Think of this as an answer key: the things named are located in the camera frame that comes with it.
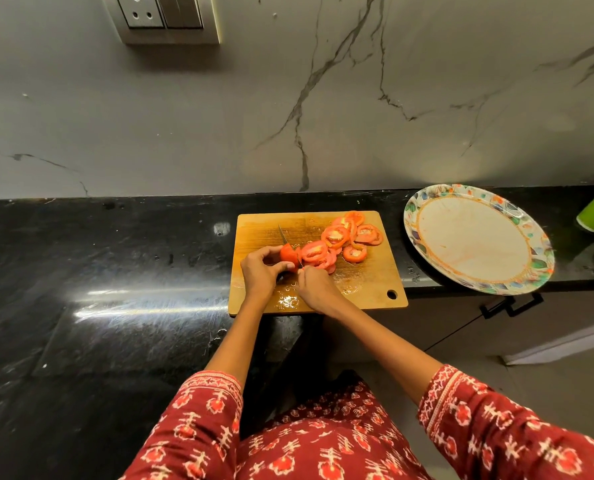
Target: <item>knife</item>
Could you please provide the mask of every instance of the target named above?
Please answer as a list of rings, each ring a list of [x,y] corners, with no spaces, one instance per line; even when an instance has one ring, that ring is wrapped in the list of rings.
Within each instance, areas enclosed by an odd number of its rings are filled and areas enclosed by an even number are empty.
[[[284,242],[284,244],[288,244],[288,240],[286,239],[286,236],[284,235],[284,231],[282,231],[282,227],[277,226],[277,228],[279,229],[279,234],[282,235],[282,241]],[[303,265],[301,264],[301,259],[297,259],[297,263],[299,263],[299,267],[303,267]]]

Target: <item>left hand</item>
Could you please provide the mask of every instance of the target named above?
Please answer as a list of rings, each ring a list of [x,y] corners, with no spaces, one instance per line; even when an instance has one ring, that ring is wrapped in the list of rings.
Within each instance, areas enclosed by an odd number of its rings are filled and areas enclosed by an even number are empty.
[[[279,250],[282,247],[266,246],[251,252],[241,260],[241,270],[244,273],[244,283],[246,285],[246,298],[259,299],[266,306],[275,290],[277,275],[295,267],[293,263],[287,261],[281,261],[272,266],[267,266],[264,263],[264,258],[278,258]]]

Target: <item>red printed kurta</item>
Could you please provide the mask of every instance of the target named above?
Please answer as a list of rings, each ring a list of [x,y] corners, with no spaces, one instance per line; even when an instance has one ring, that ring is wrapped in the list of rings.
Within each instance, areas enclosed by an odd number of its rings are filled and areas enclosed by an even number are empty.
[[[430,478],[361,379],[333,384],[239,441],[240,385],[221,372],[199,372],[122,479]],[[430,382],[418,418],[463,480],[594,479],[592,438],[541,421],[450,365]]]

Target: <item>socket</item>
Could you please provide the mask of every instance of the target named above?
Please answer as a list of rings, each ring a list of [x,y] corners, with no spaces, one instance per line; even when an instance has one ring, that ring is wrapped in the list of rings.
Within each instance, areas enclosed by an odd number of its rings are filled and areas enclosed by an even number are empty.
[[[117,0],[132,29],[164,28],[157,0]]]

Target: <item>plate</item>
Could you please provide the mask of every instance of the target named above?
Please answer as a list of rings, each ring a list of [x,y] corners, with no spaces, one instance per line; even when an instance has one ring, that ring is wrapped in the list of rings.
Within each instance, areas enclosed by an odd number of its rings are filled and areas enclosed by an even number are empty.
[[[431,185],[404,209],[406,233],[434,268],[473,290],[530,293],[553,274],[543,229],[499,195],[461,184]]]

